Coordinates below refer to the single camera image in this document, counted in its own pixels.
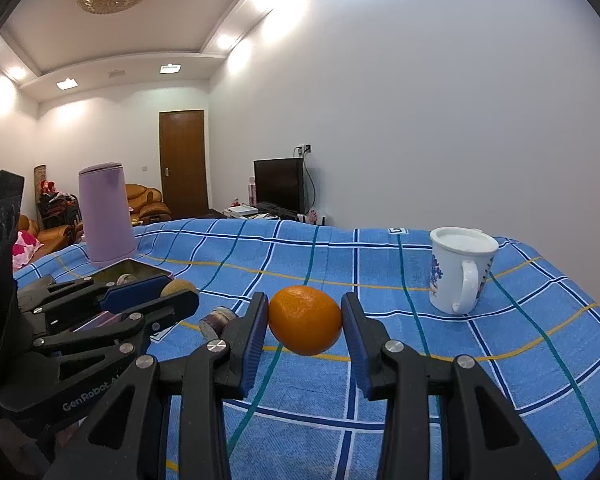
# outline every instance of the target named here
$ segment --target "television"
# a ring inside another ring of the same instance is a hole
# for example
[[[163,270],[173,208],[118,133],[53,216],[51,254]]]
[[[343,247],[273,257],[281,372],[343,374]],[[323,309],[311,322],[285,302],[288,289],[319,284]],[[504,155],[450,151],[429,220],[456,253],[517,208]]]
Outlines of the television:
[[[254,160],[258,203],[304,213],[304,173],[301,158]]]

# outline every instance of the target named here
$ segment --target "purple thermos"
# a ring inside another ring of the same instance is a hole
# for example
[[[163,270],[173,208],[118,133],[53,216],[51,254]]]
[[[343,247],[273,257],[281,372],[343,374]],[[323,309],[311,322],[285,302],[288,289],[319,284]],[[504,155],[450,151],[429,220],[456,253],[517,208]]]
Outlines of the purple thermos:
[[[119,162],[84,168],[78,173],[80,212],[92,264],[104,267],[136,252],[126,200],[125,173]]]

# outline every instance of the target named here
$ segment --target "bed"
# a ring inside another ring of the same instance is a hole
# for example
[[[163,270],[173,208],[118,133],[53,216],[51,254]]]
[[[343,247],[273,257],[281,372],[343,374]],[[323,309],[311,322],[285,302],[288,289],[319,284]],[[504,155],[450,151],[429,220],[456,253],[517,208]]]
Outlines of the bed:
[[[152,343],[164,360],[203,341],[197,322],[224,305],[238,315],[250,297],[306,284],[340,303],[355,292],[391,338],[422,354],[477,358],[535,434],[561,478],[584,480],[600,458],[600,306],[536,250],[498,237],[499,250],[475,310],[448,316],[428,299],[428,232],[339,230],[300,222],[191,219],[134,229],[141,261],[191,280],[200,308]],[[84,244],[16,273],[19,286],[51,274],[87,276]],[[234,480],[373,479],[384,402],[356,388],[344,337],[302,357],[267,333],[254,388],[224,404]],[[430,477],[440,477],[440,422],[430,402]],[[168,478],[177,478],[178,414],[172,403]]]

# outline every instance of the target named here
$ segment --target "chair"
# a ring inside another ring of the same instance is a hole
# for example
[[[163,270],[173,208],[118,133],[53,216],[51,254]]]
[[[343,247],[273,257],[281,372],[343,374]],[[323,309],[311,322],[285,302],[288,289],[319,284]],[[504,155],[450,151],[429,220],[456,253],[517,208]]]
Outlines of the chair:
[[[132,224],[152,224],[171,220],[171,210],[154,187],[126,184],[126,199],[131,208]]]
[[[69,245],[73,237],[72,228],[68,225],[61,225],[41,231],[35,220],[30,220],[27,216],[22,214],[18,219],[18,231],[29,232],[40,240],[40,243],[42,244],[42,247],[33,254],[29,263],[39,260],[42,256],[64,249]]]

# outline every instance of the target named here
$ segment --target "air vent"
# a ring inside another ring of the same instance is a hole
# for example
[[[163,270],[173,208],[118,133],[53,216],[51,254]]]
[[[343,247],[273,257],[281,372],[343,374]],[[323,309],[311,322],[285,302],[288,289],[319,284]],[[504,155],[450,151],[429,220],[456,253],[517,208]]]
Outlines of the air vent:
[[[126,74],[125,70],[112,70],[111,72],[109,72],[109,79],[122,77],[125,74]]]

